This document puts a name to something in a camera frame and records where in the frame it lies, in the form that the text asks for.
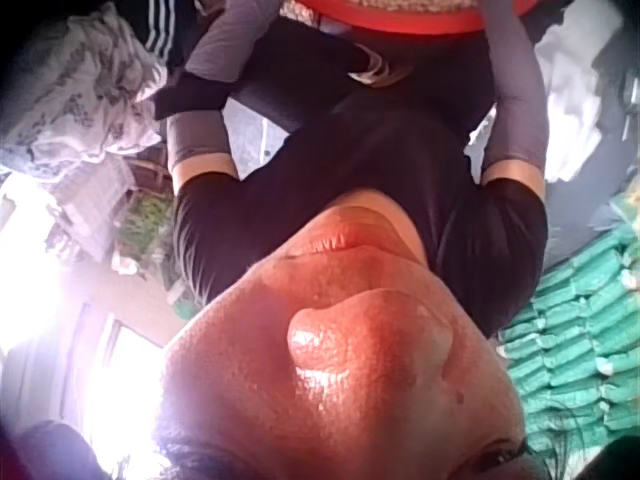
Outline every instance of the white cloth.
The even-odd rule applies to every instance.
[[[0,109],[0,170],[55,182],[80,162],[157,143],[148,99],[167,80],[112,3],[40,32]]]

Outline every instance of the clothing pile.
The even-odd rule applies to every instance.
[[[167,69],[112,3],[41,30],[11,75],[0,117],[0,174],[56,182],[82,162],[160,140],[146,100],[166,83]]]
[[[628,218],[632,195],[618,200]],[[640,431],[639,289],[640,240],[623,222],[546,273],[500,332],[534,449],[552,452],[559,434],[578,451]]]

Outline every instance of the green bag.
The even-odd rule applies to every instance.
[[[592,350],[591,341],[587,337],[576,337],[544,354],[547,368],[556,369],[569,363],[584,353]]]
[[[551,389],[550,406],[568,408],[584,407],[600,400],[602,382],[598,378],[587,378]]]
[[[599,356],[622,353],[640,342],[640,319],[633,312],[593,340],[593,349]]]
[[[531,334],[519,338],[514,342],[507,343],[502,346],[501,354],[510,360],[520,360],[530,355],[540,353],[541,348],[536,339],[536,334]]]
[[[618,252],[608,250],[576,271],[570,282],[579,295],[591,295],[604,287],[621,269]]]
[[[613,281],[587,298],[588,312],[585,316],[591,317],[596,315],[627,293],[629,289],[625,285],[625,278],[629,275],[629,272],[626,270],[621,271]]]
[[[558,387],[596,374],[598,374],[596,354],[593,350],[589,350],[575,360],[552,370],[549,383],[552,387]]]
[[[578,269],[585,266],[594,258],[608,250],[618,249],[620,245],[628,245],[636,238],[633,227],[627,223],[604,233],[580,253],[546,273],[538,283],[536,294],[542,293],[550,287],[557,286],[568,280],[573,277]]]
[[[533,355],[524,361],[515,362],[509,365],[508,372],[511,379],[515,382],[527,375],[531,375],[540,368],[545,368],[542,355]]]
[[[522,404],[522,410],[525,413],[525,417],[541,412],[547,408],[557,408],[559,406],[551,400],[550,388],[543,388],[531,395],[522,395],[520,397],[520,403]]]
[[[578,298],[566,303],[561,303],[544,312],[546,327],[553,328],[576,318],[588,317],[589,304],[584,298]]]
[[[612,303],[593,317],[588,318],[585,327],[589,334],[597,337],[605,330],[609,330],[617,325],[628,315],[640,311],[639,298],[636,293],[627,292],[627,294],[618,301]]]
[[[541,368],[526,377],[514,381],[514,384],[520,395],[530,395],[549,386],[549,379],[549,372],[545,368]]]
[[[622,254],[622,265],[630,267],[640,259],[640,242],[634,241],[624,249]]]
[[[533,320],[534,318],[538,318],[538,312],[535,311],[533,305],[528,304],[525,306],[511,321],[511,325],[516,325],[522,322],[528,322],[529,320]]]
[[[633,369],[640,370],[640,346],[628,352],[608,357],[597,357],[596,366],[601,374],[608,377],[614,373],[627,372]]]
[[[627,430],[640,426],[638,401],[614,405],[604,416],[604,424],[610,430]]]
[[[601,388],[602,398],[611,403],[626,403],[640,395],[640,375],[629,371],[614,375],[606,380]]]
[[[542,431],[569,432],[602,419],[609,410],[606,402],[596,402],[571,410],[543,410],[528,415],[525,420],[527,435]]]
[[[540,332],[545,328],[545,326],[546,322],[544,318],[532,318],[526,322],[516,323],[515,325],[511,325],[501,330],[498,337],[504,343],[508,343],[532,333]]]

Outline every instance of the window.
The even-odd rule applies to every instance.
[[[118,321],[110,323],[102,365],[91,378],[85,417],[87,437],[107,472],[128,455],[151,451],[162,360],[160,347]]]

